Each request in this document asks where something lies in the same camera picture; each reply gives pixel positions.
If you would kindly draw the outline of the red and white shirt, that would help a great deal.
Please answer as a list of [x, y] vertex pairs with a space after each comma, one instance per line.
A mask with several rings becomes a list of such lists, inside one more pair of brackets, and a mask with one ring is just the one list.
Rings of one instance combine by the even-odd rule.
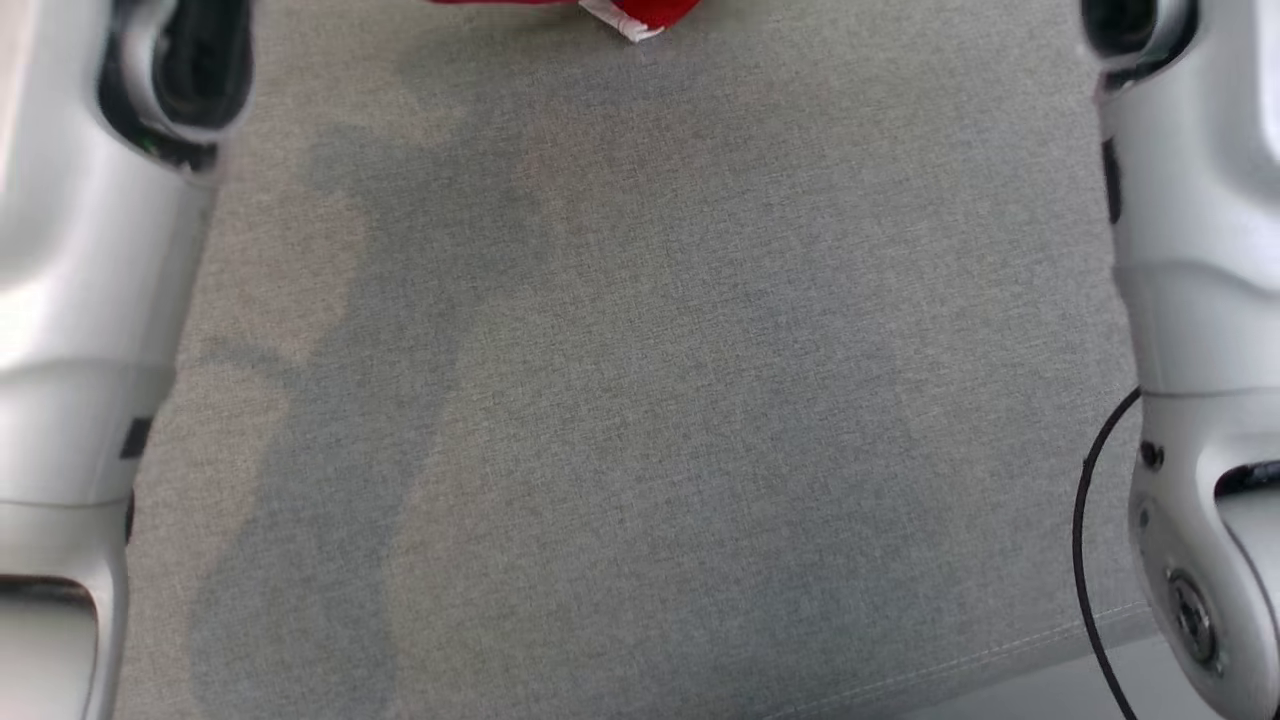
[[631, 44], [662, 35], [680, 23], [701, 0], [426, 0], [436, 5], [553, 6], [573, 5], [611, 27]]

